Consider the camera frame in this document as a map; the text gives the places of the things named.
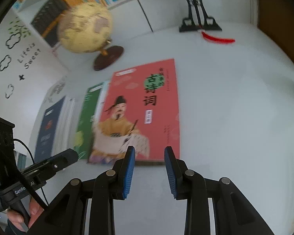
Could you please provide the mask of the green yellow flower book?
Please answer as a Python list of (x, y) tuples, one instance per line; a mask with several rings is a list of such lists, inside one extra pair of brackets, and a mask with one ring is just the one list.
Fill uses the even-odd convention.
[(93, 125), (99, 121), (108, 88), (109, 81), (104, 81), (86, 91), (74, 140), (79, 160), (89, 158), (94, 142)]

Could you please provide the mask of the red tassel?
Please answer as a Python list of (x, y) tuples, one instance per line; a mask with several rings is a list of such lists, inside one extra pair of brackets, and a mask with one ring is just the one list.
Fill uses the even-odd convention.
[(211, 43), (217, 43), (217, 44), (223, 44), (223, 45), (229, 45), (229, 44), (235, 43), (235, 39), (215, 37), (215, 36), (207, 34), (204, 31), (201, 32), (201, 35), (203, 39)]

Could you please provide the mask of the yellow desk globe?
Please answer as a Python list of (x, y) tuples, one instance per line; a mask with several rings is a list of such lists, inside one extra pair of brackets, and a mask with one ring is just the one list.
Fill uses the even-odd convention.
[(110, 11), (96, 2), (85, 2), (66, 11), (57, 27), (61, 45), (81, 54), (98, 52), (93, 69), (100, 71), (117, 61), (124, 53), (122, 46), (111, 46), (113, 20)]

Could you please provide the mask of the white bookshelf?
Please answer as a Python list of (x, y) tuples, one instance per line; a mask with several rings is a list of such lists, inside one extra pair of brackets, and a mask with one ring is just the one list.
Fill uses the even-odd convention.
[[(30, 25), (48, 0), (25, 0), (14, 12)], [(218, 24), (254, 23), (257, 16), (252, 0), (198, 0), (202, 1), (208, 16)], [(113, 15), (114, 43), (150, 32), (177, 27), (188, 15), (186, 0), (117, 0), (108, 5)]]

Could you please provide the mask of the salmon red poetry book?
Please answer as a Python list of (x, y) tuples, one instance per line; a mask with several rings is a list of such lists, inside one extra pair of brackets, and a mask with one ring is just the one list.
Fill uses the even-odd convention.
[(174, 59), (115, 72), (92, 126), (90, 163), (113, 163), (135, 149), (142, 163), (164, 162), (164, 149), (180, 155), (178, 87)]

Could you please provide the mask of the black book set row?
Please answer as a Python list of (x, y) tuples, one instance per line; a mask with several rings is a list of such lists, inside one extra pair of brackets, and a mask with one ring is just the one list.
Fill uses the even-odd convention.
[(69, 6), (65, 0), (48, 0), (31, 21), (32, 27), (51, 48), (59, 42), (58, 23), (68, 9)]

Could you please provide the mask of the navy fairy tale horse book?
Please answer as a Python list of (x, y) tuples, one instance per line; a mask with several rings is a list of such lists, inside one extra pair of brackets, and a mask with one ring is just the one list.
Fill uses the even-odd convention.
[(59, 121), (61, 109), (63, 107), (65, 97), (60, 99), (54, 105), (45, 110), (40, 130), (38, 133), (34, 162), (38, 163), (42, 160), (50, 158), (54, 144), (54, 137)]

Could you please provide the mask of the embroidered round fan on stand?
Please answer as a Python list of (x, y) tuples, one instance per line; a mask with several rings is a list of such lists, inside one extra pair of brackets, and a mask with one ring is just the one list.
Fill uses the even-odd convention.
[(198, 30), (221, 31), (215, 18), (209, 16), (205, 10), (203, 0), (186, 0), (188, 17), (182, 19), (179, 32), (191, 32)]

